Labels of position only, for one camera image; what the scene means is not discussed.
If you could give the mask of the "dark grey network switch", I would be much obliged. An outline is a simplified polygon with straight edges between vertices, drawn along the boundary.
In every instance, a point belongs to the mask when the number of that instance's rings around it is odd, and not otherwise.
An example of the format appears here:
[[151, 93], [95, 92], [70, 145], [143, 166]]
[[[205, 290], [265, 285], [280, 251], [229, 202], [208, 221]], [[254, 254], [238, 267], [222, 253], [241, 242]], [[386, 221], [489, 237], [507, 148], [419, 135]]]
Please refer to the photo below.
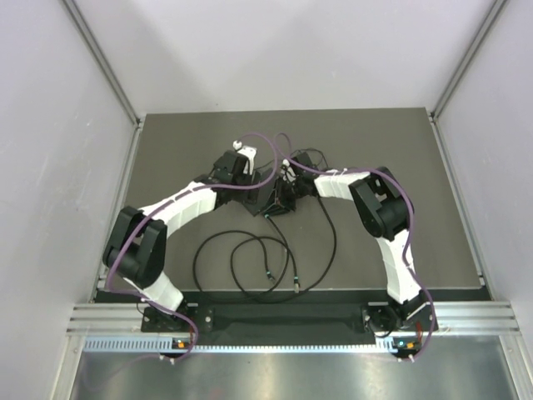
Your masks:
[[265, 206], [266, 201], [275, 187], [276, 180], [271, 180], [264, 186], [251, 190], [243, 203], [244, 208], [253, 216], [260, 214], [260, 211]]

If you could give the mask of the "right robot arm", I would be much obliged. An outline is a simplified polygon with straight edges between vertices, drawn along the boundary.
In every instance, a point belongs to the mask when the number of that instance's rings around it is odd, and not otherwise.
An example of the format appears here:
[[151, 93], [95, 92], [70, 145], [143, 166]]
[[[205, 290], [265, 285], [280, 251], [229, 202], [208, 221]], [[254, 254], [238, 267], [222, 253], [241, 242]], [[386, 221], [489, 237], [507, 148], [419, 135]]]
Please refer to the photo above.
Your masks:
[[377, 241], [386, 270], [388, 304], [381, 309], [400, 330], [415, 324], [431, 302], [416, 275], [411, 253], [414, 206], [386, 167], [319, 170], [303, 152], [285, 159], [255, 196], [257, 212], [271, 216], [296, 209], [304, 197], [352, 201], [361, 223]]

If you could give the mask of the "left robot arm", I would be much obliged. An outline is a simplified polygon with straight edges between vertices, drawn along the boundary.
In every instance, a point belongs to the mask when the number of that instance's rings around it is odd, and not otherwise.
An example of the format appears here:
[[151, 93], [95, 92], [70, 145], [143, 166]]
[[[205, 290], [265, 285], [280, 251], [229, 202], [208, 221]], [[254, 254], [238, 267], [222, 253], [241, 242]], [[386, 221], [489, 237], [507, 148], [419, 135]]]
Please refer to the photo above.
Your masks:
[[102, 255], [108, 276], [118, 275], [141, 298], [159, 308], [171, 330], [188, 323], [184, 296], [164, 273], [167, 239], [203, 214], [229, 202], [244, 203], [265, 184], [255, 171], [254, 147], [224, 152], [208, 174], [193, 179], [180, 192], [142, 208], [124, 207], [117, 216]]

